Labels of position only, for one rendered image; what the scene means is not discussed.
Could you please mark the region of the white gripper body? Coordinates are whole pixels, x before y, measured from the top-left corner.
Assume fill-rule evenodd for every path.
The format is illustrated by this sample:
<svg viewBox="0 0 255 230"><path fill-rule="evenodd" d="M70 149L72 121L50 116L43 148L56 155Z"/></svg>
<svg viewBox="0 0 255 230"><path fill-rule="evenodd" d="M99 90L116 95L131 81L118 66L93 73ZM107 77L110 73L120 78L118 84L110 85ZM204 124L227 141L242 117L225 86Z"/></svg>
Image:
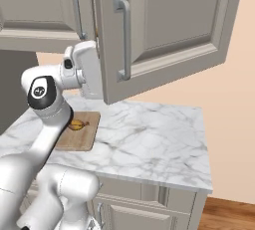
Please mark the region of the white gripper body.
<svg viewBox="0 0 255 230"><path fill-rule="evenodd" d="M97 43L86 41L77 44L73 51L73 60L78 68L83 71L83 77L86 81L82 84L81 94L86 99L101 100L103 98L103 83Z"/></svg>

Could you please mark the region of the brown roasted meat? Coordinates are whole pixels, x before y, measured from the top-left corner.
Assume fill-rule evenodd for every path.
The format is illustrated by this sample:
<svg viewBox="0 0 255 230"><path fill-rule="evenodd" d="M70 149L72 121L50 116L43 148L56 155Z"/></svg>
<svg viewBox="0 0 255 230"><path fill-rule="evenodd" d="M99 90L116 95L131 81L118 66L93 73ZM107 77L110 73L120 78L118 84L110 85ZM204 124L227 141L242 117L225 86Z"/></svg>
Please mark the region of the brown roasted meat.
<svg viewBox="0 0 255 230"><path fill-rule="evenodd" d="M70 124L68 125L68 128L70 130L81 130L85 126L89 125L90 123L88 121L81 121L79 119L73 119Z"/></svg>

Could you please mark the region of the wooden cutting board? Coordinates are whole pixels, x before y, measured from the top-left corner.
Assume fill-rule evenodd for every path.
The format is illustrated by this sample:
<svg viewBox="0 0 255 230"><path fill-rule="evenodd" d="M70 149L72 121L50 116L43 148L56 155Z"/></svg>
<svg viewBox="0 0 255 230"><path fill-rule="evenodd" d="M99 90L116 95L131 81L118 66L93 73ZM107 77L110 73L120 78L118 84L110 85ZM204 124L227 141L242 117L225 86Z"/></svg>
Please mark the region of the wooden cutting board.
<svg viewBox="0 0 255 230"><path fill-rule="evenodd" d="M63 151L91 150L97 134L100 118L101 114L99 112L74 112L73 119L88 121L90 124L81 130L70 130L67 127L56 143L56 148Z"/></svg>

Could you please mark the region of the grey cabinet door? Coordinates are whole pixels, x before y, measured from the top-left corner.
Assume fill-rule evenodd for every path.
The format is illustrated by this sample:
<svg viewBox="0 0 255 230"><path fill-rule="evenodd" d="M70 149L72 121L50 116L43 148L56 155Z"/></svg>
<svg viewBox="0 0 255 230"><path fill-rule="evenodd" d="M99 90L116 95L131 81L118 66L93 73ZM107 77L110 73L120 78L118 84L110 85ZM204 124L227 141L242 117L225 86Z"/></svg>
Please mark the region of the grey cabinet door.
<svg viewBox="0 0 255 230"><path fill-rule="evenodd" d="M240 0L128 1L131 76L122 81L123 12L114 0L95 0L106 104L225 62Z"/></svg>
<svg viewBox="0 0 255 230"><path fill-rule="evenodd" d="M92 40L92 0L80 0L80 9L86 40ZM79 40L73 0L0 0L0 34Z"/></svg>

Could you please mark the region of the grey base cabinet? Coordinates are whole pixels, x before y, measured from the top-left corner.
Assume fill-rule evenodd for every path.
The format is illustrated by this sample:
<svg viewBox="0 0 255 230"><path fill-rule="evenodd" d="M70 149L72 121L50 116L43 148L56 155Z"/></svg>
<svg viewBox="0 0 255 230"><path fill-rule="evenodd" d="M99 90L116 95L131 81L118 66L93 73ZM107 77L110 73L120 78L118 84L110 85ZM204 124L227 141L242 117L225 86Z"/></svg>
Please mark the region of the grey base cabinet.
<svg viewBox="0 0 255 230"><path fill-rule="evenodd" d="M197 230L207 194L100 176L103 185L88 202L98 220L103 203L103 230Z"/></svg>

